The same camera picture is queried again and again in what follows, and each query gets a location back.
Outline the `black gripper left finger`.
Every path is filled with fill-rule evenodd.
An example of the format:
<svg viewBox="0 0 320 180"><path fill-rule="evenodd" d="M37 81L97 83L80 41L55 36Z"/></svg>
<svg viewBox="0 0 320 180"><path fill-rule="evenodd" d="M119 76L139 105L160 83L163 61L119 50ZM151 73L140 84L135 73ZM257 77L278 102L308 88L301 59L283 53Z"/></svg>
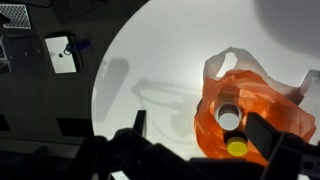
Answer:
<svg viewBox="0 0 320 180"><path fill-rule="evenodd" d="M134 125L133 125L133 129L139 133L142 137L146 136L146 131L147 131L147 127L146 127L146 115L147 115L147 111L146 110L139 110L137 112L135 121L134 121Z"/></svg>

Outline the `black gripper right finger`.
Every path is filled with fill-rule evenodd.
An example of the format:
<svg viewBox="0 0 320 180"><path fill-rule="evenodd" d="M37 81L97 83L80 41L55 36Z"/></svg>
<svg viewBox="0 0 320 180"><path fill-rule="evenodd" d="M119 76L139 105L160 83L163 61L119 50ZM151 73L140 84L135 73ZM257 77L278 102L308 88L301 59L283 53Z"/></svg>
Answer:
<svg viewBox="0 0 320 180"><path fill-rule="evenodd" d="M247 138L264 158L269 158L281 133L257 113L249 113L245 127Z"/></svg>

